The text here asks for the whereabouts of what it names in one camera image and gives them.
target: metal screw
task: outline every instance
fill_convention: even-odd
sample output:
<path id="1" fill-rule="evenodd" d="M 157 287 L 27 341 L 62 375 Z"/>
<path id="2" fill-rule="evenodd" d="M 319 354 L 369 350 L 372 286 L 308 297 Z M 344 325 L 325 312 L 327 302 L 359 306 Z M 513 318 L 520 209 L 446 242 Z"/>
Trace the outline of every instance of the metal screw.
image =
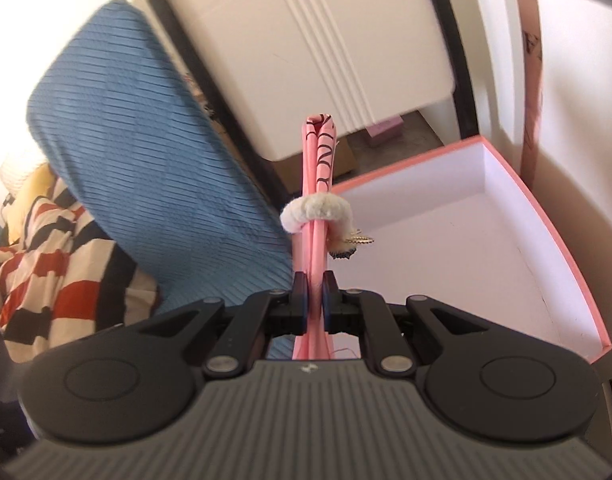
<path id="1" fill-rule="evenodd" d="M 239 366 L 239 361 L 229 355 L 217 355 L 209 359 L 206 368 L 211 372 L 226 374 Z"/>
<path id="2" fill-rule="evenodd" d="M 387 372 L 407 372 L 413 362 L 403 355 L 389 355 L 381 360 L 381 367 Z"/>

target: open box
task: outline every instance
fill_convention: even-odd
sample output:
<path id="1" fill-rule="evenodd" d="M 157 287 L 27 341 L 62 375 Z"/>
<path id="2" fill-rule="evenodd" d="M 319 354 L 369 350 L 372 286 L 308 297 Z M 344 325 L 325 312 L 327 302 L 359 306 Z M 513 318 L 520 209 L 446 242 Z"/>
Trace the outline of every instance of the open box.
<path id="1" fill-rule="evenodd" d="M 563 240 L 483 137 L 403 160 L 333 192 L 350 202 L 355 225 L 375 239 L 350 260 L 329 260 L 340 288 L 373 290 L 399 304 L 425 294 L 590 362 L 612 348 Z"/>

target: yellow fabric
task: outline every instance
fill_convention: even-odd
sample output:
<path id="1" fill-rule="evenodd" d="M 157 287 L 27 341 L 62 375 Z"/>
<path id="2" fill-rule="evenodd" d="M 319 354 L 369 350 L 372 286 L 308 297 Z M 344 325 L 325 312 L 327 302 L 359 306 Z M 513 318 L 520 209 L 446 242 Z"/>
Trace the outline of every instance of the yellow fabric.
<path id="1" fill-rule="evenodd" d="M 38 196 L 48 196 L 55 183 L 55 176 L 48 164 L 42 164 L 24 181 L 17 193 L 15 201 L 7 211 L 8 243 L 13 244 L 20 239 L 24 231 L 26 216 Z"/>

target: pink fabric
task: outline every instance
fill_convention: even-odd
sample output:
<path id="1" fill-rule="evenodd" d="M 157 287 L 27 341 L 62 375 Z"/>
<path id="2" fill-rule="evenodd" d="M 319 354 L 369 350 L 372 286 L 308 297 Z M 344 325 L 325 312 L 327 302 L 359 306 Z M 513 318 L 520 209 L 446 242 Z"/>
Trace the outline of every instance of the pink fabric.
<path id="1" fill-rule="evenodd" d="M 311 116 L 301 129 L 303 136 L 303 185 L 304 196 L 320 191 L 330 191 L 333 184 L 333 157 L 337 143 L 337 131 L 330 115 Z M 330 359 L 333 352 L 331 338 L 324 331 L 321 310 L 321 285 L 326 270 L 327 224 L 316 220 L 301 230 L 301 254 L 295 253 L 301 268 L 308 276 L 308 329 L 305 335 L 295 339 L 293 359 Z"/>

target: striped fabric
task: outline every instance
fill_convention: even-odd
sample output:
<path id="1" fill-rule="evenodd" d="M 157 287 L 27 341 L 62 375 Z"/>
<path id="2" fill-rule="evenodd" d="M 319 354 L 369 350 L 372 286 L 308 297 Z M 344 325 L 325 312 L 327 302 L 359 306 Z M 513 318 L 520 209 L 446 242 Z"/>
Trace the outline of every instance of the striped fabric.
<path id="1" fill-rule="evenodd" d="M 0 329 L 15 362 L 150 316 L 157 285 L 59 180 L 19 243 L 0 248 Z"/>

